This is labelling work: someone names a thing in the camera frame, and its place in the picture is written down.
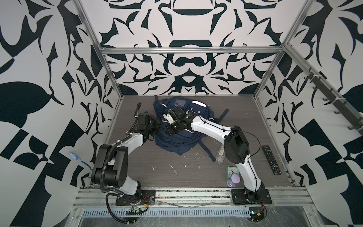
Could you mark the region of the navy blue school backpack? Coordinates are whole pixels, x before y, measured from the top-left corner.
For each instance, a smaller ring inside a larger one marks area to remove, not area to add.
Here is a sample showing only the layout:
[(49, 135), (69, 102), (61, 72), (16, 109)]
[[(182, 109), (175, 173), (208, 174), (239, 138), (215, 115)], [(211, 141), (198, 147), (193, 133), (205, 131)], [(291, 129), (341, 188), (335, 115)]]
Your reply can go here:
[(183, 111), (195, 111), (203, 118), (219, 124), (227, 115), (229, 109), (226, 109), (219, 118), (215, 118), (214, 112), (211, 110), (211, 108), (197, 100), (192, 100), (181, 96), (168, 99), (159, 99), (157, 95), (155, 95), (153, 107), (157, 120), (161, 123), (161, 128), (155, 136), (156, 144), (159, 147), (181, 156), (182, 154), (191, 150), (195, 145), (199, 144), (207, 152), (211, 160), (213, 162), (216, 161), (216, 158), (210, 149), (208, 149), (207, 146), (201, 141), (201, 139), (205, 137), (205, 134), (186, 129), (174, 135), (168, 135), (166, 126), (169, 124), (169, 122), (165, 118), (165, 115), (175, 107), (180, 107)]

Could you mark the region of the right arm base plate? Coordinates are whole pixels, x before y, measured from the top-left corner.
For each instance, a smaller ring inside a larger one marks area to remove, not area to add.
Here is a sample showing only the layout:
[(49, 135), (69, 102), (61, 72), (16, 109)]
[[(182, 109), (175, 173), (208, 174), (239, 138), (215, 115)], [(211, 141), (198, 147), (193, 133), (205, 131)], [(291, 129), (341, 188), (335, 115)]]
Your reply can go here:
[(258, 190), (257, 192), (245, 189), (232, 189), (231, 196), (234, 205), (272, 204), (272, 199), (267, 189)]

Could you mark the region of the aluminium frame rail base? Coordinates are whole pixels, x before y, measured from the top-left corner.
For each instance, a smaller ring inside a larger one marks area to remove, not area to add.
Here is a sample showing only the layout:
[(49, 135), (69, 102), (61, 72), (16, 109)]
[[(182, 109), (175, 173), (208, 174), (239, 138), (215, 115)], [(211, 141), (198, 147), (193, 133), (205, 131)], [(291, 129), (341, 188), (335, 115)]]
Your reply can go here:
[[(105, 195), (96, 189), (78, 192), (65, 227), (325, 227), (307, 190), (270, 187), (272, 204), (235, 206), (229, 188), (159, 188), (148, 211), (134, 224), (114, 220)], [(262, 208), (266, 215), (249, 216)]]

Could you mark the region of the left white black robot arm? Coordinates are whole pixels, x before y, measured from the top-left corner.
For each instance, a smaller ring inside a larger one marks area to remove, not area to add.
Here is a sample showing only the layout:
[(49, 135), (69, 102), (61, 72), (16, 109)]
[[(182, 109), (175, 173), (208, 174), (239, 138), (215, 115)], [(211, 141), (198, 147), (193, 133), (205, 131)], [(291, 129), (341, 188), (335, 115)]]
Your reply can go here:
[(153, 115), (140, 113), (125, 138), (99, 148), (91, 183), (99, 185), (102, 193), (137, 196), (141, 186), (128, 176), (129, 154), (153, 139), (159, 129), (160, 123)]

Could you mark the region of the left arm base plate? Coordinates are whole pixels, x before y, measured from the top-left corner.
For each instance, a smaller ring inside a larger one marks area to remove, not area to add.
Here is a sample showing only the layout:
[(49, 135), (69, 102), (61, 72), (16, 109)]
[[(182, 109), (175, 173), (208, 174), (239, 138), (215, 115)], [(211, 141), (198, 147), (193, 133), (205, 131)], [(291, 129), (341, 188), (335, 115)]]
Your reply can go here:
[(137, 191), (135, 195), (122, 195), (116, 199), (116, 206), (129, 206), (129, 205), (153, 205), (155, 203), (156, 190), (141, 190)]

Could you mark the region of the black wall hook rack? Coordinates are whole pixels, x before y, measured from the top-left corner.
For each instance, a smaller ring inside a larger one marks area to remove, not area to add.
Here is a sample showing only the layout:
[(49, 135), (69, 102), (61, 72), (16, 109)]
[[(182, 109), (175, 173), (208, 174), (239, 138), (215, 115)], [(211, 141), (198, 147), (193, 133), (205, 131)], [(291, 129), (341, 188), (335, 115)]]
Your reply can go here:
[(328, 104), (332, 104), (336, 111), (334, 114), (343, 115), (345, 119), (351, 124), (347, 128), (349, 130), (357, 131), (363, 136), (363, 115), (354, 108), (354, 106), (343, 97), (321, 74), (309, 67), (309, 75), (304, 78), (305, 81), (309, 80), (313, 85), (314, 92), (319, 91), (324, 95), (322, 99)]

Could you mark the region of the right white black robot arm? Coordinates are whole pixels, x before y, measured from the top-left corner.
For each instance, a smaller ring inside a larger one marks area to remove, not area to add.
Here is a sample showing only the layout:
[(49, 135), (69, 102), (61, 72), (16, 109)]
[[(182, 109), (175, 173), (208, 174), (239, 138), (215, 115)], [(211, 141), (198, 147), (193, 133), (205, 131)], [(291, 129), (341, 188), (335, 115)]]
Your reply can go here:
[(194, 111), (183, 111), (180, 107), (167, 111), (164, 118), (168, 121), (166, 131), (169, 135), (189, 130), (203, 133), (223, 144), (225, 157), (239, 169), (247, 201), (253, 204), (261, 199), (265, 186), (254, 169), (249, 143), (240, 127), (222, 126)]

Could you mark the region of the small green square clock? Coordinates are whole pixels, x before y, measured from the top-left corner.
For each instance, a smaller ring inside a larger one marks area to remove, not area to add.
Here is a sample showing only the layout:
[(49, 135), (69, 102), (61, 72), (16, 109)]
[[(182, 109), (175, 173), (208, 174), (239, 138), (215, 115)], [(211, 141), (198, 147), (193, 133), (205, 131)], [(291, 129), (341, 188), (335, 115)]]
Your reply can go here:
[(233, 174), (240, 175), (239, 174), (239, 169), (237, 167), (228, 166), (227, 167), (227, 178), (231, 179)]

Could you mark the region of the purple cylindrical container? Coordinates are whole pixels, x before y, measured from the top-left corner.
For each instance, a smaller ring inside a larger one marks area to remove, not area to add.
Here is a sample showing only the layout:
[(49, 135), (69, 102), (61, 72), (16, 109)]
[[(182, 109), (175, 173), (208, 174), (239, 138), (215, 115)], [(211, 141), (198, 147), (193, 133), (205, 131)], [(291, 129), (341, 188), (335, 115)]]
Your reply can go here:
[(227, 180), (227, 186), (230, 188), (235, 187), (241, 181), (238, 174), (233, 173), (231, 177)]

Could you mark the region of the small green circuit board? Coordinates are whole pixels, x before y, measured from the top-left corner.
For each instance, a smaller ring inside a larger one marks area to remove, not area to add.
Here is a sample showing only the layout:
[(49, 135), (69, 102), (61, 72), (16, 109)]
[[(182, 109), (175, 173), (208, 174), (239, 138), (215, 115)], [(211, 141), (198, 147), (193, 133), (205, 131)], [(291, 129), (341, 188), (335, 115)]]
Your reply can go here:
[(248, 218), (249, 221), (254, 223), (259, 223), (267, 217), (267, 209), (262, 206), (259, 209), (252, 209), (250, 210), (250, 217)]

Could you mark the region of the black remote control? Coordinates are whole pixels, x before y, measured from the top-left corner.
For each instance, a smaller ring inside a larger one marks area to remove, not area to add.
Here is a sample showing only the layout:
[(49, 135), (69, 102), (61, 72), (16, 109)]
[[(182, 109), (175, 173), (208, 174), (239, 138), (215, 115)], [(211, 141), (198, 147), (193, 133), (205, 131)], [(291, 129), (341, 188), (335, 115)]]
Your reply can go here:
[(266, 156), (266, 159), (267, 159), (267, 161), (268, 161), (268, 163), (270, 165), (270, 168), (271, 168), (273, 174), (276, 175), (276, 176), (282, 175), (282, 171), (281, 171), (281, 169), (280, 169), (280, 167), (279, 167), (279, 165), (278, 165), (278, 163), (277, 163), (277, 161), (275, 159), (275, 156), (274, 156), (270, 146), (264, 145), (264, 146), (262, 146), (262, 150), (263, 150), (263, 152), (264, 152), (264, 154)]

